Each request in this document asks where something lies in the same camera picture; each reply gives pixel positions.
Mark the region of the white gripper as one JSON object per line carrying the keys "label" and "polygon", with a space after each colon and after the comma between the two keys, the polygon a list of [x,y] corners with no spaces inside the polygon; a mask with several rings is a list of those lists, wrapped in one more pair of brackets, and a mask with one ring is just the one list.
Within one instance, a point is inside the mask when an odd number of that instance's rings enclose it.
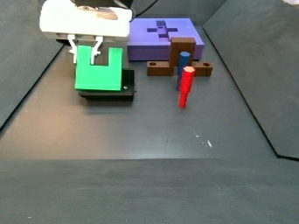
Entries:
{"label": "white gripper", "polygon": [[40,29],[54,39],[66,39],[68,36],[74,64],[78,63],[76,35],[96,36],[96,44],[91,50],[94,65],[100,55],[103,37],[126,38],[132,16],[130,9],[119,7],[99,7],[86,3],[79,6],[71,0],[45,0],[41,6]]}

